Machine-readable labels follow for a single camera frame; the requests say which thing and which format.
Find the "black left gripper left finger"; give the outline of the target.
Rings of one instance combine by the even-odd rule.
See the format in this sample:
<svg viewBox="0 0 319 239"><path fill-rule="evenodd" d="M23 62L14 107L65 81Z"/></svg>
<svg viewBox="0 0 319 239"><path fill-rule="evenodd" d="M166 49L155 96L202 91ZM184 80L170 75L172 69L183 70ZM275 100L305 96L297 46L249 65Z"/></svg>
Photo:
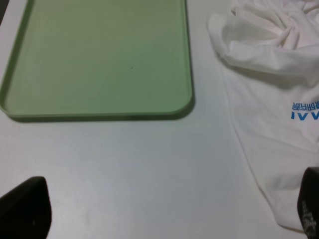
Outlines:
<svg viewBox="0 0 319 239"><path fill-rule="evenodd" d="M0 198L2 239L45 239L52 222L47 182L34 176Z"/></svg>

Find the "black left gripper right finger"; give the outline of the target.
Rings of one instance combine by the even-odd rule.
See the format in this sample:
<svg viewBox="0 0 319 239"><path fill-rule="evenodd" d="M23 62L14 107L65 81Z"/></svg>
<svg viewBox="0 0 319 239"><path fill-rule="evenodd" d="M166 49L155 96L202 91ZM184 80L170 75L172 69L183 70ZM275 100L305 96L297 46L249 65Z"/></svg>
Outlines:
<svg viewBox="0 0 319 239"><path fill-rule="evenodd" d="M319 168L304 172L298 203L298 215L303 231L309 239L319 239Z"/></svg>

